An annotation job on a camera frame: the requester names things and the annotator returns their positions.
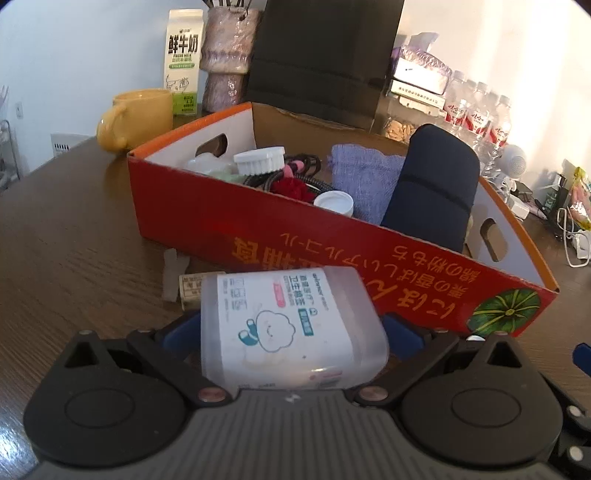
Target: yellow mug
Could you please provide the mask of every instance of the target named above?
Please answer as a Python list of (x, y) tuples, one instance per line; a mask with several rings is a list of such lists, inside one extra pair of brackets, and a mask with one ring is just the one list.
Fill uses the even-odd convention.
[(109, 152), (131, 150), (173, 129), (173, 93), (152, 88), (113, 98), (96, 127), (99, 145)]

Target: milk carton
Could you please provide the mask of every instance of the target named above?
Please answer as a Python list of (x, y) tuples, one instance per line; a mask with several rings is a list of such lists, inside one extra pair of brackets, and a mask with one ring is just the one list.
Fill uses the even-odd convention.
[(173, 93), (173, 113), (197, 113), (203, 10), (171, 10), (164, 47), (164, 88)]

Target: white wall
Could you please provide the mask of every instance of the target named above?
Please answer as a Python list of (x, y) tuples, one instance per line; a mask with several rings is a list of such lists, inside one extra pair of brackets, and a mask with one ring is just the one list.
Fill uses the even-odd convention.
[[(113, 95), (161, 86), (171, 8), (204, 5), (12, 0), (0, 11), (0, 85), (10, 86), (0, 118), (14, 127), (25, 171), (52, 157), (52, 132), (93, 135)], [(434, 55), (511, 97), (509, 141), (529, 155), (526, 183), (544, 183), (564, 159), (591, 170), (591, 19), (572, 0), (406, 0), (398, 31), (439, 32)]]
[(0, 85), (10, 88), (0, 118), (25, 172), (53, 156), (51, 133), (94, 135), (113, 95), (162, 87), (172, 8), (206, 9), (200, 0), (12, 0), (0, 12)]
[(563, 161), (591, 171), (591, 18), (572, 0), (406, 0), (398, 32), (440, 33), (431, 53), (513, 101), (523, 180)]

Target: cartoon cotton illustration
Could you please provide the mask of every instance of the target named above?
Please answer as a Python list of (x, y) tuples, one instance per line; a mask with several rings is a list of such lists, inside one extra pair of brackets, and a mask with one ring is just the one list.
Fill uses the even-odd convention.
[(270, 310), (263, 310), (254, 320), (248, 319), (246, 327), (248, 330), (238, 333), (241, 342), (248, 346), (259, 344), (268, 353), (289, 347), (296, 333), (296, 327), (287, 316)]

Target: white speaker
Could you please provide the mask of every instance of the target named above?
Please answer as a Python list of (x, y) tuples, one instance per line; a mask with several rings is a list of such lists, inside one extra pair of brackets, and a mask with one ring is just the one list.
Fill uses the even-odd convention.
[(525, 152), (517, 145), (505, 145), (497, 160), (497, 166), (510, 179), (519, 180), (527, 170)]

